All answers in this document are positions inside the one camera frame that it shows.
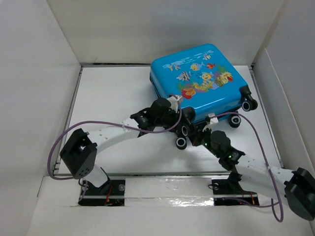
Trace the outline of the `blue hard-shell suitcase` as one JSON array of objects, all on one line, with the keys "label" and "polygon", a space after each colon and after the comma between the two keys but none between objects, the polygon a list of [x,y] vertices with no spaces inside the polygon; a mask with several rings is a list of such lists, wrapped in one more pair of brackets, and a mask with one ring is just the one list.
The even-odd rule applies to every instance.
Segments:
[{"label": "blue hard-shell suitcase", "polygon": [[240,126],[238,109],[255,110],[248,83],[213,44],[186,49],[154,60],[150,81],[158,97],[182,96],[181,107],[191,113],[184,128],[194,146],[200,145],[200,133],[208,114],[221,115],[233,128]]}]

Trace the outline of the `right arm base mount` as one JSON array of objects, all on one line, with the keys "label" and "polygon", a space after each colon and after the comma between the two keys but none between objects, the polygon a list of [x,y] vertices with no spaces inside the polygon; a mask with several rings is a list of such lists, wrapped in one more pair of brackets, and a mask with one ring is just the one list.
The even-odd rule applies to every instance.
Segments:
[{"label": "right arm base mount", "polygon": [[215,206],[260,206],[256,193],[244,191],[228,179],[213,179],[208,188],[213,192]]}]

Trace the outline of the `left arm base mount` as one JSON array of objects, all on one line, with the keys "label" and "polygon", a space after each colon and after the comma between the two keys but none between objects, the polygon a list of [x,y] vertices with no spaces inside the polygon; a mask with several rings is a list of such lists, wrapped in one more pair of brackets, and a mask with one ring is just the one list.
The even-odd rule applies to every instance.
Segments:
[{"label": "left arm base mount", "polygon": [[85,183],[80,183],[82,190],[78,205],[84,207],[122,207],[125,205],[126,181],[111,179],[103,188],[96,188],[88,183],[84,194]]}]

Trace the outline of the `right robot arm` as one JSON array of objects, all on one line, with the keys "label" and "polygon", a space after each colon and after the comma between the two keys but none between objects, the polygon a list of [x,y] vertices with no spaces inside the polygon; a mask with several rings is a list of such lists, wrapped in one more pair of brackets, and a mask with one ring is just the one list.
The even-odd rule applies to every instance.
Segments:
[{"label": "right robot arm", "polygon": [[280,200],[299,217],[315,219],[315,178],[301,167],[297,170],[268,166],[249,154],[237,150],[223,131],[199,132],[193,146],[204,146],[219,164],[230,171],[227,187],[232,193],[255,192]]}]

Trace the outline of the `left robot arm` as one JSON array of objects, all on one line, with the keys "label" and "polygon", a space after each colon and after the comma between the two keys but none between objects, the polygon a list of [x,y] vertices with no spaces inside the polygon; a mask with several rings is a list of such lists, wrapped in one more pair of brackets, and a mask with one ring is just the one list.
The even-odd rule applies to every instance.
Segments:
[{"label": "left robot arm", "polygon": [[182,118],[181,95],[158,98],[152,105],[120,123],[104,122],[106,127],[97,131],[85,132],[79,124],[67,139],[60,152],[74,179],[85,179],[93,185],[93,190],[104,195],[109,191],[109,178],[105,171],[95,164],[98,153],[125,140],[156,134],[156,127],[161,133],[174,130]]}]

